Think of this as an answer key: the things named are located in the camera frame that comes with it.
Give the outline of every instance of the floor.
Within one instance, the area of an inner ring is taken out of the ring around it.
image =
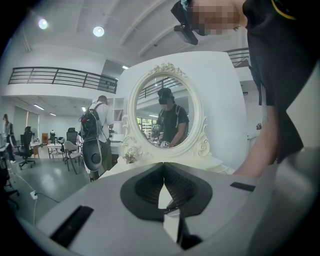
[[[41,194],[38,195],[36,202],[32,199],[30,192],[35,190],[61,202],[90,182],[83,161],[80,161],[80,166],[78,160],[77,163],[73,163],[78,173],[75,174],[71,165],[69,165],[70,171],[68,171],[61,155],[55,155],[54,159],[49,159],[46,146],[39,148],[39,156],[40,158],[32,156],[32,160],[35,160],[35,165],[32,168],[25,165],[22,170],[18,165],[22,159],[16,156],[16,163],[13,163],[12,170],[9,170],[9,172],[16,173],[10,174],[10,181],[13,188],[20,193],[19,196],[17,194],[10,196],[18,203],[19,209],[17,210],[10,202],[9,205],[17,217],[25,219],[32,225],[34,224],[34,209],[35,222],[37,223],[57,203]],[[18,175],[28,182],[32,189]]]

